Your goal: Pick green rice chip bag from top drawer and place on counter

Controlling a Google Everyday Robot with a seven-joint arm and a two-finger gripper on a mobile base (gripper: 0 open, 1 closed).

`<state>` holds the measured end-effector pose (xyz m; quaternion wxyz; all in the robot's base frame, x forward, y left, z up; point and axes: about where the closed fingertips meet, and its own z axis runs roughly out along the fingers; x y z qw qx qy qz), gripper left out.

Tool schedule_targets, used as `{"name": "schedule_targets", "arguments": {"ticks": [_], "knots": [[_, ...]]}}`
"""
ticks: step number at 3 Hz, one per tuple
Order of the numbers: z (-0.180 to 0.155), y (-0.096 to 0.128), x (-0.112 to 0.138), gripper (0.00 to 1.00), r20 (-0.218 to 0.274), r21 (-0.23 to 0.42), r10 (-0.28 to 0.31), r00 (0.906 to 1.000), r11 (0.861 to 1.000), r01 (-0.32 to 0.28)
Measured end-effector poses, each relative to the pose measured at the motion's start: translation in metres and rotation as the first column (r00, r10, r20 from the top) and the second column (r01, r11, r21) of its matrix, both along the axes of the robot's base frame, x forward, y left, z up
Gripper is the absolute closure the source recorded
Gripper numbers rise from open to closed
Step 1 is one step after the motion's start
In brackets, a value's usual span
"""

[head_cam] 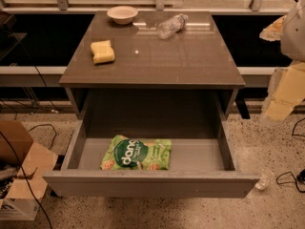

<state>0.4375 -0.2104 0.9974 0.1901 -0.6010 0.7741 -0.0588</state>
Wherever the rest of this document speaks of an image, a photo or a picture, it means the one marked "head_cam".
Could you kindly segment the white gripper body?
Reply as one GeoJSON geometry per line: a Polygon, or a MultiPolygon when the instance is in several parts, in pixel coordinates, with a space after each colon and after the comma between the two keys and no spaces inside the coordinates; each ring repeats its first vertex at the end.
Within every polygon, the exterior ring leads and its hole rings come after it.
{"type": "Polygon", "coordinates": [[[293,64],[284,70],[275,90],[278,94],[290,94],[300,99],[305,99],[305,63],[293,64]]]}

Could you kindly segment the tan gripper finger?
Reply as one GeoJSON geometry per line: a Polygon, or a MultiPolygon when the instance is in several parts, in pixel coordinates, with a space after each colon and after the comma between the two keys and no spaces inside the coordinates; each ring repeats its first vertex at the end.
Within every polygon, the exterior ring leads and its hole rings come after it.
{"type": "Polygon", "coordinates": [[[270,42],[279,41],[283,32],[283,23],[285,19],[285,15],[277,18],[272,24],[262,30],[259,37],[270,42]]]}
{"type": "Polygon", "coordinates": [[[262,105],[259,121],[266,126],[282,123],[300,104],[300,99],[290,94],[269,94],[262,105]]]}

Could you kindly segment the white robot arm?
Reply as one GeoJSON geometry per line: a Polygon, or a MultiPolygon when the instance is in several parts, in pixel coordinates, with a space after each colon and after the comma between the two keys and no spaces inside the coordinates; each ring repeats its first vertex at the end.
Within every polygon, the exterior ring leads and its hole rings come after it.
{"type": "Polygon", "coordinates": [[[287,68],[274,70],[261,108],[260,121],[273,125],[284,121],[305,99],[305,0],[296,0],[295,6],[259,37],[279,41],[281,53],[292,59],[287,68]]]}

